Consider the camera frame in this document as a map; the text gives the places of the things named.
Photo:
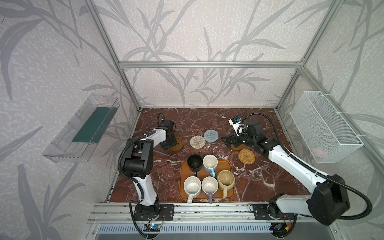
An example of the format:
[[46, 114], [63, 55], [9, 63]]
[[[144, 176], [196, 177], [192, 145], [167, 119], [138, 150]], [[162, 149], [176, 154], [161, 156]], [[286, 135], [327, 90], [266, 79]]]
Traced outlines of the brown wooden coaster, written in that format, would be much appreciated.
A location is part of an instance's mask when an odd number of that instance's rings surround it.
[[178, 152], [184, 147], [184, 141], [180, 138], [176, 138], [177, 144], [170, 148], [171, 152]]
[[239, 145], [238, 147], [235, 147], [233, 144], [231, 144], [231, 150], [233, 151], [241, 151], [245, 148], [245, 145]]

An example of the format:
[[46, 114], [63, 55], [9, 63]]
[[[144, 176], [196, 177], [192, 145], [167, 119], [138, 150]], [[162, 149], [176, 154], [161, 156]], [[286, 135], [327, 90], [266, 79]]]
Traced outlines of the blue grey woven coaster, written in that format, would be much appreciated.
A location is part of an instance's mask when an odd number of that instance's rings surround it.
[[214, 143], [219, 139], [219, 133], [215, 130], [207, 130], [204, 132], [204, 139], [209, 143]]

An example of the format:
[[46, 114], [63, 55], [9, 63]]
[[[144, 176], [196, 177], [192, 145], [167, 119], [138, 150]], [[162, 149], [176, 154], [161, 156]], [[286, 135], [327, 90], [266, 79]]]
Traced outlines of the cream woven zigzag coaster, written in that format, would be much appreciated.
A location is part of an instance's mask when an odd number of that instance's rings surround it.
[[205, 146], [206, 140], [203, 136], [193, 136], [190, 139], [190, 145], [194, 149], [201, 149]]

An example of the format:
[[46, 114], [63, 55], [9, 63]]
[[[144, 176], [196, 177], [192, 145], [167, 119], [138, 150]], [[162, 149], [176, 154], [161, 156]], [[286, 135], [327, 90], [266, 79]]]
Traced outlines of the white and blue mug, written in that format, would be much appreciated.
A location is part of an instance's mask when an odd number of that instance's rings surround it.
[[213, 178], [216, 177], [216, 169], [218, 166], [218, 159], [214, 155], [206, 155], [203, 158], [203, 166], [207, 173], [209, 173]]

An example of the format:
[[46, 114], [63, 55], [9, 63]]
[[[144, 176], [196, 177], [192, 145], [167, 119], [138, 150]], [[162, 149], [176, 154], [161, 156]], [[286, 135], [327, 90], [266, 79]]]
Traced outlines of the black mug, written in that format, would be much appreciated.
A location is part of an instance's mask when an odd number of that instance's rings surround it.
[[200, 155], [191, 155], [187, 159], [187, 164], [193, 176], [197, 176], [203, 166], [203, 158]]

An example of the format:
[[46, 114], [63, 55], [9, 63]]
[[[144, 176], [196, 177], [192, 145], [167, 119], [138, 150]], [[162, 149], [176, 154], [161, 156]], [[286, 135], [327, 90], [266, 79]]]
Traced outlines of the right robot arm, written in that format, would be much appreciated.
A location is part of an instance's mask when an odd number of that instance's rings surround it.
[[[336, 220], [363, 219], [372, 212], [373, 204], [366, 195], [346, 185], [339, 175], [330, 176], [295, 156], [283, 145], [279, 136], [266, 137], [259, 121], [246, 124], [241, 118], [232, 118], [229, 124], [235, 132], [222, 138], [227, 147], [251, 147], [259, 155], [285, 169], [309, 191], [306, 196], [280, 194], [270, 199], [267, 210], [271, 218], [298, 214], [329, 226]], [[362, 198], [366, 207], [359, 214], [345, 216], [351, 207], [349, 192]]]

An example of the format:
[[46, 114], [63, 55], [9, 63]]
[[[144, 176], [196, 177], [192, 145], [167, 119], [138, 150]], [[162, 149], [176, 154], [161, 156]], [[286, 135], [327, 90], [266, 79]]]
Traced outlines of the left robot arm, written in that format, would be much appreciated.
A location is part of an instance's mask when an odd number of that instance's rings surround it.
[[138, 138], [130, 138], [118, 159], [118, 171], [132, 181], [139, 195], [139, 204], [152, 207], [157, 202], [157, 193], [151, 178], [154, 163], [154, 148], [168, 150], [178, 144], [174, 135], [175, 123], [162, 120], [151, 132]]

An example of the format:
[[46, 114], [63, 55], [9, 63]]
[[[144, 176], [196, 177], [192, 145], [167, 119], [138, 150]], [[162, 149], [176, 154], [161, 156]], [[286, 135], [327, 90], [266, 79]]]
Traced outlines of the beige mug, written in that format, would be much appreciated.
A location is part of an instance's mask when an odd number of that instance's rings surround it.
[[223, 192], [223, 198], [226, 199], [229, 196], [230, 190], [232, 190], [235, 186], [235, 176], [229, 170], [222, 170], [217, 175], [217, 181], [219, 183], [219, 188]]

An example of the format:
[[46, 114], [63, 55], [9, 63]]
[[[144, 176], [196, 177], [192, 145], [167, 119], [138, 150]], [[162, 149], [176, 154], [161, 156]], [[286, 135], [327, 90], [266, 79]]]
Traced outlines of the orange plastic tray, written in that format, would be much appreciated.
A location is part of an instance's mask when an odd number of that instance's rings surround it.
[[[231, 163], [229, 161], [227, 161], [227, 160], [218, 160], [218, 167], [217, 167], [215, 173], [218, 174], [219, 172], [221, 172], [223, 170], [228, 170], [228, 171], [232, 172]], [[184, 190], [184, 182], [185, 182], [185, 180], [188, 177], [193, 177], [193, 176], [194, 176], [194, 174], [190, 170], [190, 168], [188, 167], [187, 162], [183, 162], [181, 164], [180, 184], [179, 184], [179, 195], [180, 195], [180, 198], [183, 199], [183, 200], [187, 200], [188, 199], [188, 195], [186, 194], [186, 192]], [[206, 172], [204, 170], [204, 168], [202, 168], [197, 173], [197, 177], [201, 181], [205, 177], [210, 177], [210, 176], [211, 175], [208, 172]], [[236, 189], [235, 188], [232, 188], [232, 189], [228, 190], [228, 194], [227, 194], [226, 200], [233, 198], [235, 196], [235, 193], [236, 193]], [[213, 196], [213, 200], [219, 200], [219, 199], [223, 199], [223, 191], [220, 188], [218, 189], [218, 191]], [[200, 195], [198, 197], [196, 197], [195, 200], [196, 201], [197, 200], [208, 200], [208, 197], [205, 195], [205, 193], [203, 191], [201, 191]]]

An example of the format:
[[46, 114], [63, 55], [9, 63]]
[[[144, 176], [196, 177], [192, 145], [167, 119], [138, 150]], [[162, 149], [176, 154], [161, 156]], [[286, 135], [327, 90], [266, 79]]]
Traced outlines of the white and purple mug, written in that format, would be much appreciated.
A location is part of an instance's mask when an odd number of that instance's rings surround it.
[[214, 177], [205, 177], [202, 181], [202, 191], [208, 197], [209, 203], [213, 203], [213, 197], [219, 189], [219, 183]]

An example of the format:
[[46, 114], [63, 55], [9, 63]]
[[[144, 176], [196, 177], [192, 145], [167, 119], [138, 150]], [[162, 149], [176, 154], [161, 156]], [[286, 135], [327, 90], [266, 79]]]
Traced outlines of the white speckled mug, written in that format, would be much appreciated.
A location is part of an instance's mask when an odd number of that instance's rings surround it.
[[201, 193], [202, 183], [198, 177], [188, 177], [184, 182], [184, 191], [187, 194], [187, 203], [192, 204], [193, 199]]

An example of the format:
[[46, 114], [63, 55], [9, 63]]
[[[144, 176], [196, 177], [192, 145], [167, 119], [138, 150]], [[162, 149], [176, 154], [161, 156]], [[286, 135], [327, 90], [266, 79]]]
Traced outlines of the left electronics board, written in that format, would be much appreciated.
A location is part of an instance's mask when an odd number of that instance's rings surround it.
[[161, 228], [162, 228], [162, 224], [147, 223], [147, 224], [144, 224], [143, 231], [144, 232], [160, 232]]

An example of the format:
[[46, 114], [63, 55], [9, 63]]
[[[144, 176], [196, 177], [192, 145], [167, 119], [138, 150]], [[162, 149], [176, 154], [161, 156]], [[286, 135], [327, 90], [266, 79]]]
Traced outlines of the electronics board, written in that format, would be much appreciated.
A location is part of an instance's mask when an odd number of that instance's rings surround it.
[[292, 225], [286, 223], [272, 223], [270, 226], [270, 231], [273, 232], [288, 232], [291, 229]]
[[162, 228], [162, 224], [147, 223], [147, 224], [144, 224], [143, 231], [144, 232], [160, 232], [161, 228]]

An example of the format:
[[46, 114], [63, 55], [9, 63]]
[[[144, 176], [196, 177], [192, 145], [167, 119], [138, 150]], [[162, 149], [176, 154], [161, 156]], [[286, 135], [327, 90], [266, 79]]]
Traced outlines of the right electronics board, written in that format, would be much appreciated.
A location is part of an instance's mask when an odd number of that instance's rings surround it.
[[270, 226], [270, 231], [273, 232], [288, 232], [291, 229], [292, 225], [286, 223], [272, 223]]

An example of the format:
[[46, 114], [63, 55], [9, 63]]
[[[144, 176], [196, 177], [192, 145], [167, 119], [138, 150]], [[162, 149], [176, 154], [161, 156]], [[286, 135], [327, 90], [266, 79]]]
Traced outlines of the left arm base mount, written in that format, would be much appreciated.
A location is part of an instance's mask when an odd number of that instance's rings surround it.
[[136, 221], [172, 221], [174, 219], [175, 205], [160, 204], [152, 206], [143, 206], [138, 204], [134, 210]]

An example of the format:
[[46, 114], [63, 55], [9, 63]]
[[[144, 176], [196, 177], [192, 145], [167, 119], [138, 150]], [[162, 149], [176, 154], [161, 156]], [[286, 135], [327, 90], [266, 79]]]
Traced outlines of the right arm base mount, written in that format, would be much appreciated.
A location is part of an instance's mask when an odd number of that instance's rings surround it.
[[249, 210], [254, 214], [255, 220], [291, 220], [295, 219], [295, 214], [282, 213], [277, 207], [270, 204], [251, 204]]

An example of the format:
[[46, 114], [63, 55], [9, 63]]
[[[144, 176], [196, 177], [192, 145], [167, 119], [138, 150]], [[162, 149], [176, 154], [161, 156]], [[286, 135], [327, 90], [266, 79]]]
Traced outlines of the clear plastic wall bin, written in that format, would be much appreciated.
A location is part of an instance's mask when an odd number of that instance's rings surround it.
[[54, 163], [86, 163], [120, 107], [117, 97], [90, 94], [42, 155]]

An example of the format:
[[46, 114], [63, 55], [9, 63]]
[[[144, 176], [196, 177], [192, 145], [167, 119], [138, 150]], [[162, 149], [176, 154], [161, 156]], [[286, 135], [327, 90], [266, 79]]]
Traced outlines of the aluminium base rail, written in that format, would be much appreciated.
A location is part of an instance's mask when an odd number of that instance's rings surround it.
[[[270, 219], [265, 215], [264, 219], [255, 219], [250, 211], [248, 202], [223, 202], [223, 203], [175, 203], [170, 223], [277, 223], [278, 220]], [[88, 218], [88, 224], [126, 224], [132, 222], [128, 204], [96, 204]]]

